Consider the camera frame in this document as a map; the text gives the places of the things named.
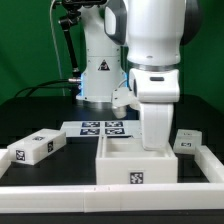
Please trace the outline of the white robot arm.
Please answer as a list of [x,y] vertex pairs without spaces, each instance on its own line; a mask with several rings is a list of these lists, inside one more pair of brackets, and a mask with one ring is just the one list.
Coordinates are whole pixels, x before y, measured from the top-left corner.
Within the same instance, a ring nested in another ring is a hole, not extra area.
[[173,104],[179,100],[179,48],[201,25],[198,0],[106,0],[83,6],[87,67],[78,99],[107,104],[117,117],[140,113],[142,146],[168,145]]

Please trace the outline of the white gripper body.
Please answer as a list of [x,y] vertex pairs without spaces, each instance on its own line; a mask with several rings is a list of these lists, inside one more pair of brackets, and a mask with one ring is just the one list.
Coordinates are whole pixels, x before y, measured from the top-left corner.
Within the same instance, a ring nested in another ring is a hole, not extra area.
[[140,104],[142,145],[145,150],[160,150],[167,147],[173,111],[173,104]]

